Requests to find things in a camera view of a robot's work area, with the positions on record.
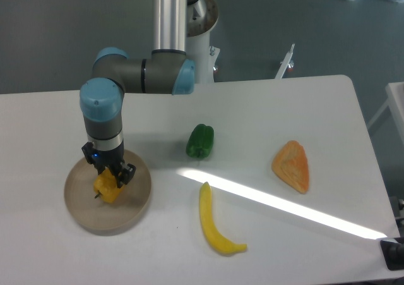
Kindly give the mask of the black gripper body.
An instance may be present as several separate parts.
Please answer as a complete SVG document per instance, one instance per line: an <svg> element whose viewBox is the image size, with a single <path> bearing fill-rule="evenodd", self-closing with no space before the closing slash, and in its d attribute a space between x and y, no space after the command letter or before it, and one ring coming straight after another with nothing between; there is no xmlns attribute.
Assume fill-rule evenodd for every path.
<svg viewBox="0 0 404 285"><path fill-rule="evenodd" d="M81 148L85 160L88 164L93 165L94 168L104 166L109 168L112 164L124 162L124 143L112 150L97 150L94 148L92 142L87 142Z"/></svg>

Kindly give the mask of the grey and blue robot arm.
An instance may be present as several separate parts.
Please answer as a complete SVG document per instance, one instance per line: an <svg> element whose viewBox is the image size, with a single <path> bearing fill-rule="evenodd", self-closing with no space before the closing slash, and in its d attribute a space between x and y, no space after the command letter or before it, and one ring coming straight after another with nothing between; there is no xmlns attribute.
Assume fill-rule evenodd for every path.
<svg viewBox="0 0 404 285"><path fill-rule="evenodd" d="M102 49L91 78L80 89L88 142L82 151L98 173L108 169L118 188L136 171L125 162L122 103L126 93L187 95L194 90L195 63L186 56L187 7L200 0L152 0L153 50L149 59L129 59L116 47Z"/></svg>

